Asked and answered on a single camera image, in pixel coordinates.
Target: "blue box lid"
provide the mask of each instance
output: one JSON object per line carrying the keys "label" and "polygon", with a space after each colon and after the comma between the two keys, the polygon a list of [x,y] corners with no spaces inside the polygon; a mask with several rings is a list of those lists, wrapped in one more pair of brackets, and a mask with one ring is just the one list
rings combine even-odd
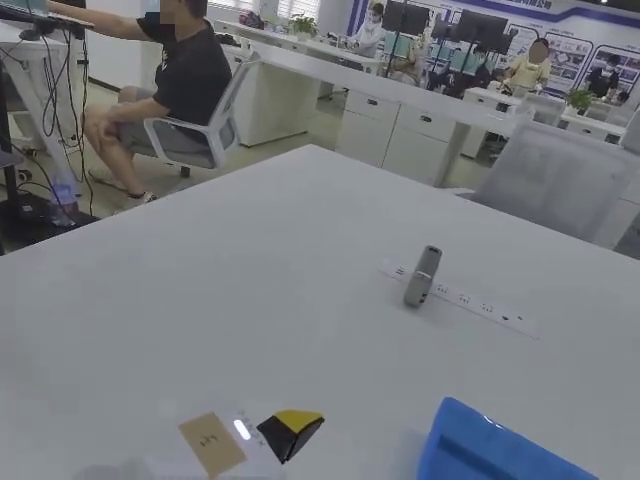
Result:
{"label": "blue box lid", "polygon": [[418,480],[598,480],[597,477],[445,398],[427,439]]}

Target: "black t-shirt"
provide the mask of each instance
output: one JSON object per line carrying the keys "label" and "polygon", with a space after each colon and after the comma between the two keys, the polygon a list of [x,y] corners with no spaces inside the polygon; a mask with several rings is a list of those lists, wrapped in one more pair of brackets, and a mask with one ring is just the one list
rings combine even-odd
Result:
{"label": "black t-shirt", "polygon": [[612,72],[609,77],[603,76],[602,68],[594,68],[589,74],[589,91],[596,97],[604,97],[612,88],[618,88],[620,77],[618,72]]}
{"label": "black t-shirt", "polygon": [[[213,27],[207,24],[208,28],[177,42],[173,25],[160,23],[159,13],[147,13],[138,25],[163,46],[153,99],[173,118],[207,125],[231,81],[231,68]],[[184,132],[206,142],[198,132]]]}

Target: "window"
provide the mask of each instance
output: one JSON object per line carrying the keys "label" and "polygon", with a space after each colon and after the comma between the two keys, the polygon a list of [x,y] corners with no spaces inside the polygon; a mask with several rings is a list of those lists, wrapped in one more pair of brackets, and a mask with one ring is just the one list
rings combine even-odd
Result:
{"label": "window", "polygon": [[280,0],[278,3],[278,16],[284,18],[291,18],[291,15],[318,18],[318,10],[320,0]]}
{"label": "window", "polygon": [[212,0],[209,2],[209,5],[234,8],[237,10],[252,10],[254,12],[258,10],[257,0]]}

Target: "electrical outlet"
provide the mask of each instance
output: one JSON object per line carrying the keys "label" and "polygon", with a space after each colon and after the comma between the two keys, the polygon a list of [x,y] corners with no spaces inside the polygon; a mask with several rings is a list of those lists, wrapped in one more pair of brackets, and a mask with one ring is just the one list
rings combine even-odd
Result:
{"label": "electrical outlet", "polygon": [[[394,264],[389,260],[385,260],[379,271],[402,284],[409,283],[411,277],[409,269],[402,265]],[[523,314],[514,313],[495,302],[489,302],[486,299],[463,292],[453,285],[444,283],[434,283],[430,294],[506,328],[516,330],[528,337],[538,338],[538,325],[534,319]]]}

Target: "yellow and black block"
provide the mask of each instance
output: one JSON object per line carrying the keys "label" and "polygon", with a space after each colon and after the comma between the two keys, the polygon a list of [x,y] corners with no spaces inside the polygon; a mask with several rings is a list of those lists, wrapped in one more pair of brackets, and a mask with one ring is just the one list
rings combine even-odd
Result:
{"label": "yellow and black block", "polygon": [[283,410],[268,418],[258,430],[281,463],[291,460],[324,423],[322,415],[300,410]]}

